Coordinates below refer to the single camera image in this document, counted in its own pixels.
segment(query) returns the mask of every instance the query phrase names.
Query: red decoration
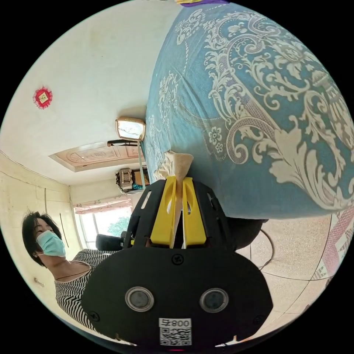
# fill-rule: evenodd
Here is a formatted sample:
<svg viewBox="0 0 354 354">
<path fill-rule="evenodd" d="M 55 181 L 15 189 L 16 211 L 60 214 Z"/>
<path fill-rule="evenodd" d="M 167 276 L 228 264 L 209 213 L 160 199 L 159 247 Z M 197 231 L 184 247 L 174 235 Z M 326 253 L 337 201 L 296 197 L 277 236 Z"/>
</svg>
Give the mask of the red decoration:
<svg viewBox="0 0 354 354">
<path fill-rule="evenodd" d="M 33 102 L 40 110 L 47 108 L 51 104 L 52 99 L 52 92 L 45 87 L 42 87 L 37 90 L 33 96 Z"/>
</svg>

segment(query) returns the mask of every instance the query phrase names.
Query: window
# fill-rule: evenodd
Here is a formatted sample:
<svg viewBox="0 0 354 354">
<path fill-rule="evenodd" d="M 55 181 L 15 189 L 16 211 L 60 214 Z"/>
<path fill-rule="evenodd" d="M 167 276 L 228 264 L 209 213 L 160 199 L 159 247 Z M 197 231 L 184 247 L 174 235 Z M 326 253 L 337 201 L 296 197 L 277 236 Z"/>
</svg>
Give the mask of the window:
<svg viewBox="0 0 354 354">
<path fill-rule="evenodd" d="M 80 214 L 80 224 L 87 248 L 96 249 L 98 233 L 110 236 L 120 236 L 128 228 L 132 208 L 120 208 L 90 214 Z"/>
</svg>

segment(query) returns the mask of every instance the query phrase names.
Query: blue bedspread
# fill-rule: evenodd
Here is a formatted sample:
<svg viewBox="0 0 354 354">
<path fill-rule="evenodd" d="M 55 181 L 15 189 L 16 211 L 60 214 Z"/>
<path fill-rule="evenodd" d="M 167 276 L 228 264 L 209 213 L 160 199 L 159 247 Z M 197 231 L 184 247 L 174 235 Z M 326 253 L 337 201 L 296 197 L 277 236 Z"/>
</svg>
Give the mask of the blue bedspread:
<svg viewBox="0 0 354 354">
<path fill-rule="evenodd" d="M 227 216 L 295 218 L 354 205 L 354 126 L 327 70 L 296 37 L 236 4 L 184 8 L 156 62 L 143 150 L 164 152 Z"/>
</svg>

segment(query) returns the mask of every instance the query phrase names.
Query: camera lens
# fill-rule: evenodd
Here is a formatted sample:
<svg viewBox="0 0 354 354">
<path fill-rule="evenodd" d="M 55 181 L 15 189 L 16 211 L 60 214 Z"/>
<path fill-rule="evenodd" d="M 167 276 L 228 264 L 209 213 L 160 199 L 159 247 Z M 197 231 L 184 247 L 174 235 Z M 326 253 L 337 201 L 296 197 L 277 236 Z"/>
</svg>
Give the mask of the camera lens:
<svg viewBox="0 0 354 354">
<path fill-rule="evenodd" d="M 154 305 L 154 297 L 148 289 L 134 287 L 126 292 L 125 302 L 132 310 L 145 312 Z"/>
<path fill-rule="evenodd" d="M 201 308 L 209 313 L 222 311 L 229 303 L 227 293 L 222 289 L 209 289 L 200 297 Z"/>
</svg>

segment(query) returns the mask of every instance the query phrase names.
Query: blue surgical mask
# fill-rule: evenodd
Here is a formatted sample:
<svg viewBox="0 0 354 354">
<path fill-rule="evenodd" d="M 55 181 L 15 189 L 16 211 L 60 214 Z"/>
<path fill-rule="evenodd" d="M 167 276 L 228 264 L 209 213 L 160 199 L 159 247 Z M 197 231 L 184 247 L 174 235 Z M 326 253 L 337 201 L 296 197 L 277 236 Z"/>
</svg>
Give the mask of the blue surgical mask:
<svg viewBox="0 0 354 354">
<path fill-rule="evenodd" d="M 47 230 L 37 237 L 37 243 L 46 256 L 65 257 L 63 241 L 53 232 Z"/>
</svg>

